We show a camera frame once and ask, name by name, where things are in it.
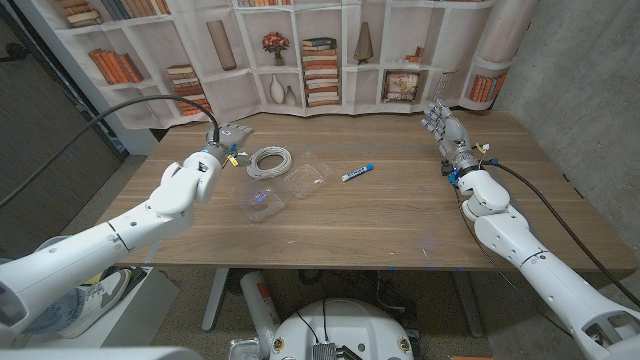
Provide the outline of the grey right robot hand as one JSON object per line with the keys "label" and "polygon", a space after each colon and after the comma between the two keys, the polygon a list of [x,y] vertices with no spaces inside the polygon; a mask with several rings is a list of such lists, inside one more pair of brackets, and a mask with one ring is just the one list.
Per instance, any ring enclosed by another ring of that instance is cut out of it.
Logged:
{"label": "grey right robot hand", "polygon": [[479,160],[473,155],[469,133],[449,107],[436,100],[429,104],[424,114],[422,125],[433,135],[441,154],[455,170],[481,168]]}

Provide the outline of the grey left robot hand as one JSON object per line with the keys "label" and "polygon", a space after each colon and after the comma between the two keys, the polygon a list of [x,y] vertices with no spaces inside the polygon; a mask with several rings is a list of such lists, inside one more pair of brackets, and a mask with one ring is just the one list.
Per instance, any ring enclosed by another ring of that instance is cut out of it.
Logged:
{"label": "grey left robot hand", "polygon": [[203,152],[211,154],[223,163],[229,154],[235,155],[253,133],[254,129],[251,127],[223,123],[218,126],[218,137],[215,138],[215,126],[212,125],[206,134]]}

